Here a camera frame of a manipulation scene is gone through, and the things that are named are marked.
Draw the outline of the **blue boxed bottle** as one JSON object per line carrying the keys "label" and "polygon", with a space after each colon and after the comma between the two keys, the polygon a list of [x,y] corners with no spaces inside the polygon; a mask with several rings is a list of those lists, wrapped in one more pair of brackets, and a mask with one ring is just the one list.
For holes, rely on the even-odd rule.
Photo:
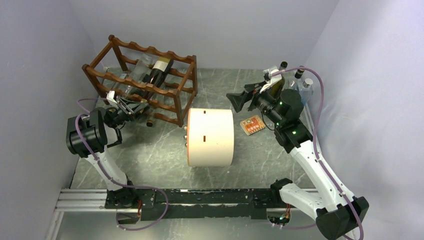
{"label": "blue boxed bottle", "polygon": [[311,96],[313,95],[313,83],[314,81],[311,78],[306,78],[305,80],[300,79],[297,82],[296,90],[298,91],[301,97],[301,103],[305,106]]}

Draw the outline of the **clear glass liquor bottle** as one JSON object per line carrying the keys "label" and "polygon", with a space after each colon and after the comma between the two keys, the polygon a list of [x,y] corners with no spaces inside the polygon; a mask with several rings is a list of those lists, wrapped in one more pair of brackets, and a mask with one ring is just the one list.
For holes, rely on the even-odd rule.
{"label": "clear glass liquor bottle", "polygon": [[291,79],[289,79],[287,81],[288,85],[287,85],[287,89],[291,89],[291,90],[299,90],[299,83],[302,81],[302,76],[304,74],[304,70],[303,69],[298,69],[295,74],[294,77],[292,77]]}

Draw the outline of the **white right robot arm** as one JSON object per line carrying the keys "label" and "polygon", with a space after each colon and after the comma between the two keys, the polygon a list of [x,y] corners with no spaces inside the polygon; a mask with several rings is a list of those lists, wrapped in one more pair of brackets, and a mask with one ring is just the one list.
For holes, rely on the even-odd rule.
{"label": "white right robot arm", "polygon": [[364,220],[368,201],[343,185],[318,151],[314,137],[300,120],[304,109],[300,94],[285,89],[274,98],[262,87],[262,82],[247,84],[243,92],[227,93],[226,97],[237,113],[250,102],[249,111],[258,109],[273,122],[278,144],[300,164],[318,192],[313,195],[283,178],[270,186],[270,202],[275,207],[287,204],[301,210],[328,240],[346,237]]}

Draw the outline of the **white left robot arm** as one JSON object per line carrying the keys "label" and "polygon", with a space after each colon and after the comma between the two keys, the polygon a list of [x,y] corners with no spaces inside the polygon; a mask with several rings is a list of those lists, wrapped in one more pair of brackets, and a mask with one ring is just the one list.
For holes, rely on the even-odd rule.
{"label": "white left robot arm", "polygon": [[148,104],[119,96],[107,97],[110,106],[96,107],[88,114],[67,120],[65,142],[73,155],[87,160],[106,183],[107,202],[112,206],[132,208],[141,205],[139,194],[128,176],[111,158],[108,149],[120,145],[120,126],[141,118]]}

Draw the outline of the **dark bottle white label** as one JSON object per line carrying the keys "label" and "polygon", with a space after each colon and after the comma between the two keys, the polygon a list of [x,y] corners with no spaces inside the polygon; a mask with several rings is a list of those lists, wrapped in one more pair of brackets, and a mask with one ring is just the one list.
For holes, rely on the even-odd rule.
{"label": "dark bottle white label", "polygon": [[153,68],[150,73],[146,74],[143,77],[142,82],[152,84],[159,88],[164,83],[167,75],[169,74],[172,68],[173,63],[173,59],[159,57],[153,65]]}

